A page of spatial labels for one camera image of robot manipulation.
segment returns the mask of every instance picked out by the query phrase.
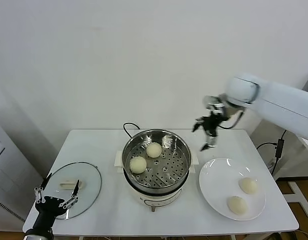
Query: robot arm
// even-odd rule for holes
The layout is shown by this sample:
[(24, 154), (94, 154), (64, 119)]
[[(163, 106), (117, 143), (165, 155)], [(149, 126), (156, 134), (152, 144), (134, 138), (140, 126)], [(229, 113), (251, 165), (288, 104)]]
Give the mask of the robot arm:
[(268, 120), (308, 140), (308, 92), (275, 82), (259, 79), (249, 74), (232, 78), (224, 94), (206, 96), (205, 107), (210, 116), (196, 120), (193, 131), (203, 126), (207, 140), (202, 148), (215, 145), (216, 126), (228, 120), (238, 110), (251, 109)]

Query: white cooker base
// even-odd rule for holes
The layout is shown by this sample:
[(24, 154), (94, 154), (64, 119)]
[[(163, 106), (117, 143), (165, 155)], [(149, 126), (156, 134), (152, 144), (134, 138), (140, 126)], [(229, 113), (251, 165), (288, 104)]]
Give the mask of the white cooker base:
[(174, 202), (179, 195), (182, 192), (182, 189), (184, 186), (182, 186), (179, 190), (176, 192), (173, 192), (172, 194), (166, 195), (166, 196), (148, 196), (144, 195), (140, 192), (137, 192), (135, 189), (133, 189), (130, 186), (130, 192), (134, 196), (134, 198), (137, 199), (137, 201), (141, 204), (144, 204), (151, 208), (151, 211), (154, 212), (157, 207), (163, 207), (166, 206), (172, 202)]

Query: wooden floor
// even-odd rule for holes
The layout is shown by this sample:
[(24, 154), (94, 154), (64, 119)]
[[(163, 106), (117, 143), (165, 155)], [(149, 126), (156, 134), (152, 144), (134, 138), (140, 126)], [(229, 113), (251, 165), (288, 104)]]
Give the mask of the wooden floor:
[[(297, 181), (298, 187), (303, 192), (304, 196), (308, 201), (308, 180)], [(279, 189), (283, 194), (291, 194), (292, 191), (289, 188), (287, 182), (277, 182)], [(289, 203), (291, 210), (297, 218), (299, 223), (299, 229), (308, 233), (308, 217), (304, 213), (302, 207), (298, 203)], [(306, 235), (296, 231), (297, 240), (308, 240)], [(237, 240), (242, 240), (245, 235), (236, 235)], [(290, 234), (283, 232), (281, 234), (282, 240), (294, 240)], [(22, 232), (0, 232), (0, 240), (22, 240), (24, 234)], [(78, 240), (78, 237), (57, 237), (59, 240)], [(86, 237), (84, 240), (106, 240), (103, 237)], [(118, 240), (117, 237), (112, 237), (112, 240)], [(121, 237), (120, 240), (134, 240), (134, 237)], [(230, 236), (195, 236), (195, 237), (184, 237), (185, 240), (230, 240)], [(138, 237), (137, 240), (162, 240), (160, 237)], [(182, 237), (169, 237), (168, 240), (183, 240)], [(270, 236), (269, 240), (277, 240), (275, 236)]]

